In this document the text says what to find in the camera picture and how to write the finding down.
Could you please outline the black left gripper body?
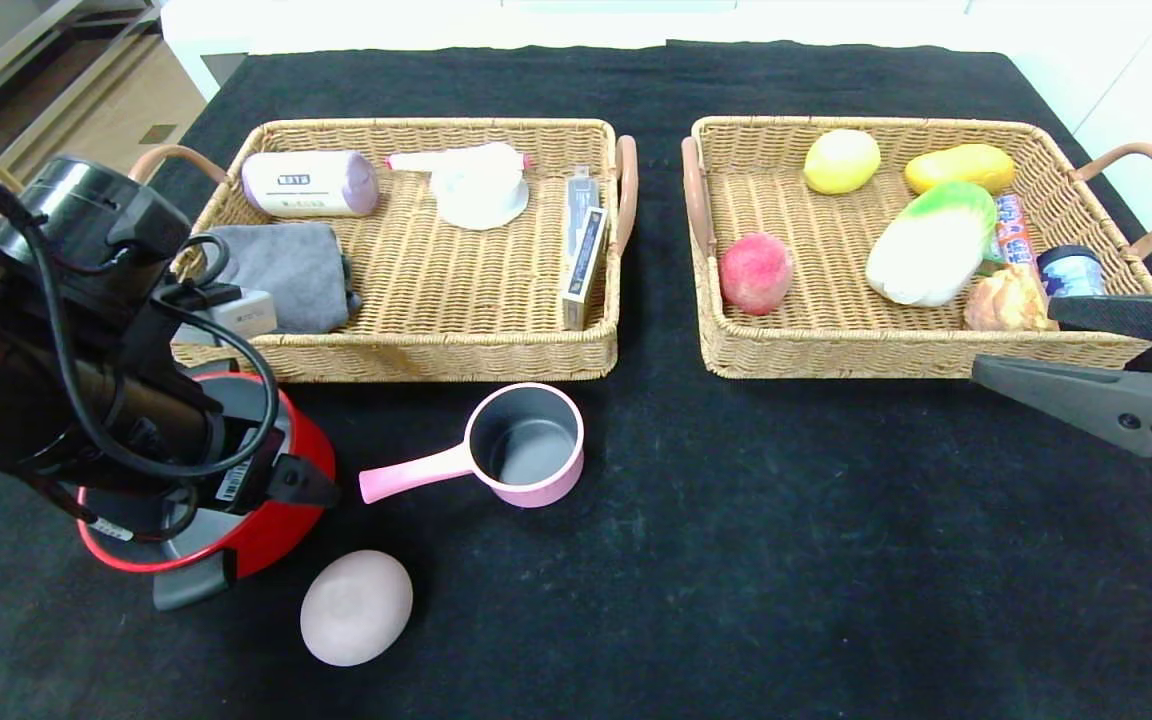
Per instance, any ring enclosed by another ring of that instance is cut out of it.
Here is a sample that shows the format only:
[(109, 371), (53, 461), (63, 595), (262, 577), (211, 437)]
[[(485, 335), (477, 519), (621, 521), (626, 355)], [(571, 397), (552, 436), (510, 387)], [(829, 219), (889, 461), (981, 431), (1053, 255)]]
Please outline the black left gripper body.
[(200, 480), (200, 514), (247, 515), (268, 498), (273, 465), (282, 454), (285, 430), (274, 427), (241, 464)]

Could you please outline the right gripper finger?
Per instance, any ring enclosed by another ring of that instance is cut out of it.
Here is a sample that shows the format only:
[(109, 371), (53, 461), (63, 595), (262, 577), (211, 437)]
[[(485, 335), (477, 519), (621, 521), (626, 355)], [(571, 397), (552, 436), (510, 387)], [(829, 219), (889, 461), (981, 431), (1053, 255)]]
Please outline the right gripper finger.
[(979, 355), (972, 379), (1130, 454), (1152, 456), (1152, 372)]
[(1075, 329), (1152, 342), (1152, 293), (1056, 297), (1048, 302), (1048, 316)]

